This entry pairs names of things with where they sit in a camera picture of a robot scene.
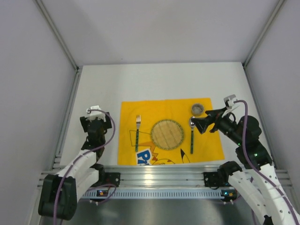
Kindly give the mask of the yellow cartoon print cloth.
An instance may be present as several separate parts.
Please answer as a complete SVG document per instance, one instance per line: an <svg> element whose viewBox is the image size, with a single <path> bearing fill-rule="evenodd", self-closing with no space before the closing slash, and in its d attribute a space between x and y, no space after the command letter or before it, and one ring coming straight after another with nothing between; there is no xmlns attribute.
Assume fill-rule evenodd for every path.
<svg viewBox="0 0 300 225"><path fill-rule="evenodd" d="M122 102L119 165L173 165L224 160L218 132L191 128L192 105L211 110L210 98Z"/></svg>

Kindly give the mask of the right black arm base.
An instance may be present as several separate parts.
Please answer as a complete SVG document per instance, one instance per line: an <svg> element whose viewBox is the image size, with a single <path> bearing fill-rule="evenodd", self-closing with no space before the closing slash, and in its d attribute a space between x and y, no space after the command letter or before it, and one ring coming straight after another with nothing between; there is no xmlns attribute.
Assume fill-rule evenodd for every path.
<svg viewBox="0 0 300 225"><path fill-rule="evenodd" d="M205 187L211 189L218 189L230 186L228 180L226 180L226 177L219 172L204 172L203 179Z"/></svg>

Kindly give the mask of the green handled spoon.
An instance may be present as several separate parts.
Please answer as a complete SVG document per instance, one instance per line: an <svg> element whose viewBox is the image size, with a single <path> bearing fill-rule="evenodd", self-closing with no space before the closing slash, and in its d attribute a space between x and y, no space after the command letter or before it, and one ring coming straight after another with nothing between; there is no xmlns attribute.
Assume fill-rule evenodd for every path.
<svg viewBox="0 0 300 225"><path fill-rule="evenodd" d="M191 137L190 137L190 154L194 153L194 129L195 129L195 123L192 121L194 117L191 117L189 119L189 126L191 129Z"/></svg>

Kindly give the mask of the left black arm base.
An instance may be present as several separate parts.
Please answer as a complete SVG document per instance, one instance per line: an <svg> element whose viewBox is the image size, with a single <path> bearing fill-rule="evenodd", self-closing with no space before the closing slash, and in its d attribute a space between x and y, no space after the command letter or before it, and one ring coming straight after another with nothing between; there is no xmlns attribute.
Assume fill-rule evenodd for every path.
<svg viewBox="0 0 300 225"><path fill-rule="evenodd" d="M120 173L119 172L104 172L99 174L99 179L92 187L99 187L104 184L113 184L116 187L120 184Z"/></svg>

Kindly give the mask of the green handled fork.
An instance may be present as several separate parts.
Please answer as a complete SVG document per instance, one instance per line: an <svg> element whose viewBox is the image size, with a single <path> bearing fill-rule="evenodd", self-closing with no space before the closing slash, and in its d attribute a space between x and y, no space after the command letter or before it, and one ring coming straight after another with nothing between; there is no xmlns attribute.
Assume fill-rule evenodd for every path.
<svg viewBox="0 0 300 225"><path fill-rule="evenodd" d="M141 116L137 115L136 116L135 152L138 152L140 125L141 125Z"/></svg>

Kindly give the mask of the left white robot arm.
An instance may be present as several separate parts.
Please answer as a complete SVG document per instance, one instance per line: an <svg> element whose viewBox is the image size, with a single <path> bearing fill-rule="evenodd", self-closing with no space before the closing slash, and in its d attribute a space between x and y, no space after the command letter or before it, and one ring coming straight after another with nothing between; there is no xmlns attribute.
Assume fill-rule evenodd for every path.
<svg viewBox="0 0 300 225"><path fill-rule="evenodd" d="M77 209L77 203L85 192L96 184L102 183L103 166L97 162L105 146L109 129L115 129L115 122L108 112L89 110L88 116L80 118L87 137L75 158L56 174L44 178L38 205L38 214L44 217L70 220Z"/></svg>

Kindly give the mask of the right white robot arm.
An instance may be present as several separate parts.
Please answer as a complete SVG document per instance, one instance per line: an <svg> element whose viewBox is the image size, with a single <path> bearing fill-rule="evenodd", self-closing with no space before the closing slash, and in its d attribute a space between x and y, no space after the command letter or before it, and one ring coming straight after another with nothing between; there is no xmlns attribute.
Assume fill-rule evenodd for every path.
<svg viewBox="0 0 300 225"><path fill-rule="evenodd" d="M235 150L242 166L228 161L218 169L221 184L229 184L243 197L245 202L263 225L298 225L300 215L288 199L276 174L273 161L259 141L262 130L252 116L243 116L236 122L225 109L206 111L207 117L191 117L191 122L204 134L209 125L210 132L220 131L237 144Z"/></svg>

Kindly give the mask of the speckled ceramic cup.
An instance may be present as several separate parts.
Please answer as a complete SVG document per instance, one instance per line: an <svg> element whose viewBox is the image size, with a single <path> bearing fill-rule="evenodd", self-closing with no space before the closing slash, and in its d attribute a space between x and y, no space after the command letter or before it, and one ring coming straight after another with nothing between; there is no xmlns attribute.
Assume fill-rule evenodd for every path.
<svg viewBox="0 0 300 225"><path fill-rule="evenodd" d="M191 113L195 117L202 115L203 111L204 111L204 106L202 104L196 103L193 104L191 107Z"/></svg>

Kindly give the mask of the round woven bamboo plate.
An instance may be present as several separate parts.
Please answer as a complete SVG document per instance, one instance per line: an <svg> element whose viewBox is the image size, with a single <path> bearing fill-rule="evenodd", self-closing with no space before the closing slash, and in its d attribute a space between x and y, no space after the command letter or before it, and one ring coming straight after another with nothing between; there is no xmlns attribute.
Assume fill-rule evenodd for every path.
<svg viewBox="0 0 300 225"><path fill-rule="evenodd" d="M174 150L184 141L183 127L176 121L165 119L156 122L151 131L152 142L162 150Z"/></svg>

